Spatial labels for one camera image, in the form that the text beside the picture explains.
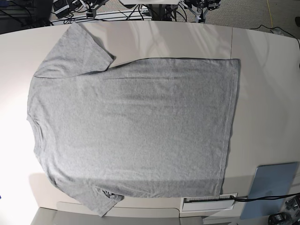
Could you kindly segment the grey T-shirt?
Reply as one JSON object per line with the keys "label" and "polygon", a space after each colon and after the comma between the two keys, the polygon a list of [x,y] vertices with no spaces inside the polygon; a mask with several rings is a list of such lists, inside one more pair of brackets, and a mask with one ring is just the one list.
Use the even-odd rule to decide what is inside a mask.
{"label": "grey T-shirt", "polygon": [[35,72],[27,119],[50,182],[99,216],[125,196],[219,195],[240,60],[113,60],[73,23]]}

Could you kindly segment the black box with white label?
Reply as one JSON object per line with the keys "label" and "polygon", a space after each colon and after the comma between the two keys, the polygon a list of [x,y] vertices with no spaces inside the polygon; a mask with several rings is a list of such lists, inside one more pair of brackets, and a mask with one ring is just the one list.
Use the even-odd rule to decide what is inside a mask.
{"label": "black box with white label", "polygon": [[58,18],[62,18],[68,14],[69,4],[66,0],[54,0],[52,3],[54,14]]}

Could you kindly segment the blue-grey flat panel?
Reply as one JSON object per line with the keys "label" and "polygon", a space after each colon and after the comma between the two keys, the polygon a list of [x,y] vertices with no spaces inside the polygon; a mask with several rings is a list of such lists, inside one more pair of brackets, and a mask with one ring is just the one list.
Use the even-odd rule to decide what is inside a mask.
{"label": "blue-grey flat panel", "polygon": [[[297,168],[298,162],[258,166],[248,198],[288,194]],[[247,202],[240,219],[253,219],[275,214],[280,210],[282,204],[282,199]]]}

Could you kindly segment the black device bottom right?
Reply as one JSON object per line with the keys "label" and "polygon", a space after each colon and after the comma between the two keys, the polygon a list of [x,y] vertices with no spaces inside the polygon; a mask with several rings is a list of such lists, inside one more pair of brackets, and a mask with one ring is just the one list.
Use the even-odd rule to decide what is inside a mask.
{"label": "black device bottom right", "polygon": [[268,218],[268,225],[291,225],[292,223],[290,214],[286,212],[272,214]]}

